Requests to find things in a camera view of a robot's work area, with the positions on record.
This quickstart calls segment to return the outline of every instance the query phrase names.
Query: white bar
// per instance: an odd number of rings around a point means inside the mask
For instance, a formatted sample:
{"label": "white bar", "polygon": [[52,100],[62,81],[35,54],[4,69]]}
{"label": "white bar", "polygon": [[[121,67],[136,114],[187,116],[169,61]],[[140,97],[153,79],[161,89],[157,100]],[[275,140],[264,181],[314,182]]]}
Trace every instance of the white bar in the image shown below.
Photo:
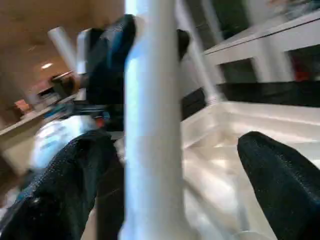
{"label": "white bar", "polygon": [[62,27],[56,27],[48,32],[49,38],[58,50],[68,68],[77,73],[77,55],[74,45]]}
{"label": "white bar", "polygon": [[207,66],[201,40],[184,0],[177,0],[176,17],[182,29],[188,31],[191,35],[191,43],[188,48],[188,53],[195,65],[195,68],[197,69],[197,73],[200,76],[207,104],[211,105],[216,102],[220,102],[221,97],[215,88],[215,84],[225,83],[226,81],[224,80],[219,66],[210,66],[210,68]]}
{"label": "white bar", "polygon": [[125,71],[121,240],[194,240],[185,217],[174,0],[127,0],[137,36]]}
{"label": "white bar", "polygon": [[215,44],[222,43],[224,41],[224,37],[220,29],[220,22],[213,2],[211,0],[201,0],[201,6],[203,8],[203,12],[210,27]]}

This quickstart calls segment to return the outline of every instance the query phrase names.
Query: black mesh fabric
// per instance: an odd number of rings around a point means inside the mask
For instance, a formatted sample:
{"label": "black mesh fabric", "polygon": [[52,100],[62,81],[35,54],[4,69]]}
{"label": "black mesh fabric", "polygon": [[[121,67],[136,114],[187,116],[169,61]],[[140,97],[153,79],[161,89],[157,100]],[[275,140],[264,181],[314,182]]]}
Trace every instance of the black mesh fabric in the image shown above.
{"label": "black mesh fabric", "polygon": [[118,161],[105,131],[75,138],[20,193],[0,222],[0,239],[79,240],[95,204],[98,181]]}
{"label": "black mesh fabric", "polygon": [[295,149],[260,132],[238,140],[255,196],[279,240],[320,239],[320,171]]}
{"label": "black mesh fabric", "polygon": [[[123,104],[126,58],[134,43],[136,24],[133,15],[126,14],[106,28],[89,53],[86,97],[90,104]],[[178,57],[187,52],[189,34],[177,30]]]}

